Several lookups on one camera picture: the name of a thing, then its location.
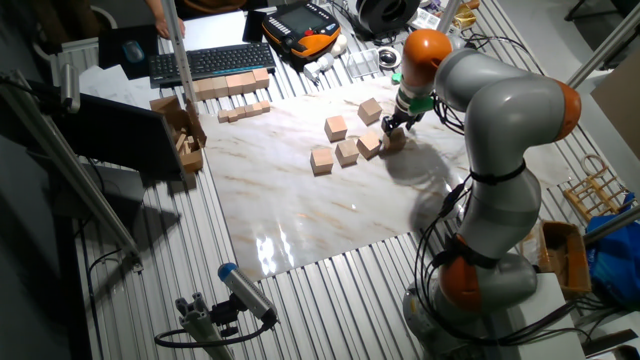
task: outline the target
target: gray floor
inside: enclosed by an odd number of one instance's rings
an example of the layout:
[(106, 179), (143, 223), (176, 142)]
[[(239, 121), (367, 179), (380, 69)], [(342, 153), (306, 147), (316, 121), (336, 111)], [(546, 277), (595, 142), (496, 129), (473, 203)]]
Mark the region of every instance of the gray floor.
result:
[[(622, 20), (620, 15), (612, 14), (582, 19), (577, 23), (565, 21), (565, 15), (577, 0), (498, 1), (545, 69), (547, 76), (560, 81), (569, 79), (593, 55), (593, 48), (596, 48)], [(579, 14), (607, 9), (611, 9), (611, 5), (606, 0), (589, 0), (580, 9)], [(622, 182), (629, 189), (638, 192), (640, 160), (631, 152), (590, 96), (595, 85), (607, 73), (594, 71), (578, 88), (583, 100), (580, 123), (589, 131), (602, 150), (602, 155), (616, 169)]]

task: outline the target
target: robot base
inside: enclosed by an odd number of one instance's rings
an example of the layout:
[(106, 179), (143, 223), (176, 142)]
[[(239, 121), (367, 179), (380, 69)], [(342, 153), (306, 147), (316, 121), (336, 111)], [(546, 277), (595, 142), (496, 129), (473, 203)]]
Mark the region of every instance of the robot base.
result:
[[(479, 337), (501, 337), (530, 325), (560, 306), (565, 304), (558, 279), (555, 274), (538, 274), (538, 288), (536, 292), (521, 304), (505, 311), (498, 311), (490, 316), (479, 319), (460, 330)], [(437, 281), (432, 281), (431, 293)], [(422, 310), (415, 295), (414, 284), (409, 286), (402, 301), (405, 321), (409, 329), (420, 341), (422, 346), (434, 359), (451, 356), (456, 359), (469, 358), (473, 354), (483, 354), (486, 359), (584, 359), (580, 340), (576, 333), (561, 333), (545, 340), (531, 344), (512, 347), (477, 347), (452, 337)], [(574, 327), (571, 316), (567, 315), (548, 329)]]

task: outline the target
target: wooden cube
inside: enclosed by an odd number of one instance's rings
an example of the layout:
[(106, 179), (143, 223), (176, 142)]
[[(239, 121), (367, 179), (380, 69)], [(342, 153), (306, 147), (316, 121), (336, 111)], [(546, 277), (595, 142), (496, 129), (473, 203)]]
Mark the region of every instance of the wooden cube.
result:
[(218, 122), (222, 124), (228, 121), (229, 121), (229, 111), (227, 110), (218, 111)]
[(253, 70), (253, 77), (256, 79), (257, 89), (266, 89), (269, 87), (269, 73), (267, 69), (255, 69)]
[(229, 122), (230, 123), (236, 122), (239, 119), (238, 112), (235, 109), (227, 111), (227, 115), (229, 115)]
[(181, 110), (180, 102), (178, 101), (178, 97), (176, 95), (149, 101), (149, 105), (151, 106), (152, 111), (155, 111), (161, 114), (166, 114), (168, 112)]
[(407, 143), (407, 136), (404, 134), (403, 128), (393, 129), (391, 136), (384, 134), (382, 136), (382, 145), (385, 151), (400, 151)]
[(244, 119), (247, 117), (247, 112), (244, 110), (244, 106), (236, 108), (235, 110), (236, 110), (236, 114), (238, 115), (238, 120)]
[(329, 174), (332, 167), (331, 149), (318, 149), (311, 152), (311, 169), (314, 175)]
[(213, 83), (213, 91), (217, 98), (229, 96), (229, 87), (227, 86), (226, 77), (219, 76), (211, 79), (211, 82)]
[(216, 98), (216, 92), (213, 89), (213, 79), (194, 81), (194, 84), (196, 85), (196, 97), (198, 98), (198, 101)]
[(253, 72), (240, 74), (242, 77), (242, 93), (248, 94), (256, 91), (256, 78), (253, 77)]
[(247, 117), (252, 117), (252, 116), (262, 114), (262, 106), (260, 106), (260, 103), (247, 105), (244, 107), (244, 110), (247, 113)]
[(184, 167), (184, 171), (194, 173), (202, 169), (202, 150), (194, 151), (190, 154), (180, 156), (180, 161)]
[(229, 95), (242, 94), (242, 74), (227, 76)]
[(336, 146), (336, 157), (342, 167), (355, 165), (358, 162), (358, 155), (360, 153), (358, 153), (356, 142), (351, 139), (343, 141)]
[(262, 107), (262, 113), (266, 113), (271, 111), (271, 104), (269, 104), (268, 100), (260, 101), (260, 106)]
[(358, 150), (362, 157), (369, 160), (372, 157), (378, 155), (378, 151), (380, 151), (380, 139), (375, 132), (370, 131), (364, 136), (361, 136), (358, 139)]
[(327, 133), (329, 142), (344, 140), (347, 135), (347, 124), (342, 116), (330, 117), (324, 123), (324, 132)]
[(380, 114), (382, 114), (382, 108), (374, 98), (363, 102), (358, 108), (358, 116), (367, 126), (380, 119)]

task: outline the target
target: marble surface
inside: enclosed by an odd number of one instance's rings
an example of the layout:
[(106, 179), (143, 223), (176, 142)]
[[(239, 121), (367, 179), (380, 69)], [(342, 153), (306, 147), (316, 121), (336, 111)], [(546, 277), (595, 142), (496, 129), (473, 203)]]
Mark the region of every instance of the marble surface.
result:
[[(330, 147), (325, 119), (342, 115), (347, 138), (373, 130), (357, 116), (375, 97), (391, 114), (397, 86), (380, 78), (271, 104), (235, 123), (203, 123), (206, 155), (239, 265), (252, 280), (307, 265), (428, 224), (448, 190), (468, 174), (464, 138), (433, 112), (407, 133), (395, 154), (362, 156), (314, 177), (312, 150)], [(555, 145), (525, 154), (542, 188), (571, 179)]]

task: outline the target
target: desk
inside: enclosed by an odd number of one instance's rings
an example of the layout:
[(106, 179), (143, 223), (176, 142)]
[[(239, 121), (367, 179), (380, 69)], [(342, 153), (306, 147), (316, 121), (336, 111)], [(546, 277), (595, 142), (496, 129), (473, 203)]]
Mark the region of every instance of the desk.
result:
[[(522, 41), (495, 0), (484, 1), (476, 14), (476, 32)], [(343, 22), (343, 26), (345, 32), (349, 32), (348, 24)], [(358, 82), (360, 80), (352, 80), (346, 73), (348, 53), (374, 46), (348, 38), (347, 54), (321, 76), (319, 86), (276, 61), (276, 73), (271, 75), (268, 90), (260, 90), (256, 95), (199, 102), (200, 111), (215, 114), (221, 106), (235, 107), (258, 100), (274, 102)], [(483, 49), (506, 63), (540, 72), (526, 54), (510, 45), (497, 43)], [(165, 50), (165, 44), (161, 43), (161, 51)], [(65, 62), (82, 71), (97, 64), (97, 59), (97, 39), (65, 44), (64, 52), (52, 61), (54, 79), (57, 69)], [(390, 75), (391, 72), (386, 71), (365, 80)], [(181, 94), (182, 88), (162, 90), (156, 97), (176, 93)], [(557, 146), (577, 178), (585, 176), (579, 165), (582, 156), (599, 152), (590, 135), (581, 128)], [(175, 299), (188, 298), (200, 291), (211, 305), (226, 300), (229, 294), (214, 274), (220, 264), (235, 262), (236, 257), (211, 173), (212, 169), (205, 163), (195, 178), (196, 188), (159, 183), (147, 190), (141, 218), (134, 226), (145, 269), (140, 275), (120, 272), (114, 261), (94, 269), (94, 288), (102, 289), (96, 302), (105, 358), (205, 358), (200, 351), (158, 348), (152, 338), (159, 332), (179, 328)], [(585, 225), (561, 193), (575, 184), (572, 181), (543, 191), (540, 217)], [(180, 215), (177, 222), (170, 214)], [(114, 245), (95, 226), (88, 228), (88, 261), (91, 263), (113, 250)], [(444, 234), (448, 229), (442, 224), (439, 231)], [(434, 252), (442, 248), (437, 239), (433, 244)], [(382, 358), (382, 354), (388, 359), (422, 358), (423, 350), (406, 328), (401, 305), (404, 290), (412, 281), (414, 256), (412, 235), (403, 234), (259, 281), (258, 286), (278, 308), (281, 324), (275, 331), (251, 342), (233, 345), (231, 349), (237, 359)], [(83, 263), (80, 246), (78, 257)], [(86, 279), (82, 276), (86, 295)], [(99, 358), (90, 310), (87, 319), (92, 349)], [(243, 315), (239, 327), (241, 333), (250, 333), (256, 330), (256, 322)]]

